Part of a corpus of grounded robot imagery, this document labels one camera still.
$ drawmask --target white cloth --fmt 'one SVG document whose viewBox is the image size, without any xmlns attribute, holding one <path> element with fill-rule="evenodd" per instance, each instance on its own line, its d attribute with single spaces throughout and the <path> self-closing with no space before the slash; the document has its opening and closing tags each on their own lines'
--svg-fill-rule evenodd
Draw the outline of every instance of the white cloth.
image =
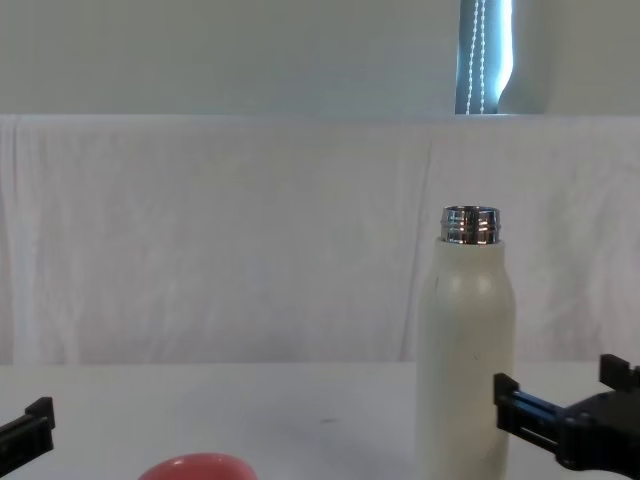
<svg viewBox="0 0 640 480">
<path fill-rule="evenodd" d="M 14 361 L 397 360 L 424 132 L 23 118 Z"/>
<path fill-rule="evenodd" d="M 640 119 L 0 133 L 2 362 L 411 359 L 449 203 L 503 211 L 520 357 L 640 360 Z"/>
</svg>

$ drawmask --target water bottle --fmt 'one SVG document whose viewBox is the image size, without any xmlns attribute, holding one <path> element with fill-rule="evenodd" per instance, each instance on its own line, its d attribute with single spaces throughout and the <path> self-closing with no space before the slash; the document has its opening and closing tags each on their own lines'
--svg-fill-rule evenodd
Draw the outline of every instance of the water bottle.
<svg viewBox="0 0 640 480">
<path fill-rule="evenodd" d="M 500 212 L 447 207 L 418 326 L 418 480 L 500 480 L 493 375 L 513 367 L 515 301 Z"/>
</svg>

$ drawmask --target wall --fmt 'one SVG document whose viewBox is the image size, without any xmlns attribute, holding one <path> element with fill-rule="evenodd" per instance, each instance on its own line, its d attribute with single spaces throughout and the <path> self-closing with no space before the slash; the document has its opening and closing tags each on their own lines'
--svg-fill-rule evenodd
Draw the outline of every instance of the wall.
<svg viewBox="0 0 640 480">
<path fill-rule="evenodd" d="M 2 0 L 0 113 L 452 113 L 452 0 Z"/>
<path fill-rule="evenodd" d="M 500 110 L 639 114 L 638 18 L 637 0 L 514 0 L 515 69 Z"/>
</svg>

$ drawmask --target table surface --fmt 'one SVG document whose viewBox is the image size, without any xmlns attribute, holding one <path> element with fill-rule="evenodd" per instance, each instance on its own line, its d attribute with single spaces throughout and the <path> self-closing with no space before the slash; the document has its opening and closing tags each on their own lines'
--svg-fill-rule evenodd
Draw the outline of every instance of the table surface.
<svg viewBox="0 0 640 480">
<path fill-rule="evenodd" d="M 52 396 L 55 450 L 12 479 L 135 480 L 182 453 L 247 460 L 260 480 L 410 480 L 412 364 L 0 367 L 0 421 Z M 567 404 L 602 391 L 595 363 L 523 364 L 523 389 Z M 509 480 L 607 479 L 511 439 Z"/>
</svg>

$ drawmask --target red ball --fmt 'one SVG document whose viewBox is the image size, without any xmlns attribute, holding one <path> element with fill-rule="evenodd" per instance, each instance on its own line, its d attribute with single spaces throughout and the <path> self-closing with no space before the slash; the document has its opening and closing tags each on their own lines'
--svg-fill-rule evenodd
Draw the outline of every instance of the red ball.
<svg viewBox="0 0 640 480">
<path fill-rule="evenodd" d="M 239 458 L 221 453 L 194 453 L 172 458 L 147 470 L 140 480 L 258 480 Z"/>
</svg>

